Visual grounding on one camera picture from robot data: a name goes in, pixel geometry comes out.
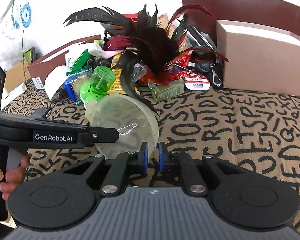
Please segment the person's left hand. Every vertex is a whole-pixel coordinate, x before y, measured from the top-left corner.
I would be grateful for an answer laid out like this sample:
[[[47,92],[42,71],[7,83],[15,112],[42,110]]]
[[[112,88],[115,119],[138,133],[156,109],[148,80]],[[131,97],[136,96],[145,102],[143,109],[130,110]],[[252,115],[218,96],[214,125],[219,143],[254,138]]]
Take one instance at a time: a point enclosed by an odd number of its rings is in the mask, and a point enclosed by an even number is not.
[[[0,169],[0,191],[2,193],[3,200],[8,200],[10,193],[23,183],[25,171],[29,164],[30,156],[25,154],[17,168],[7,171],[5,175]]]

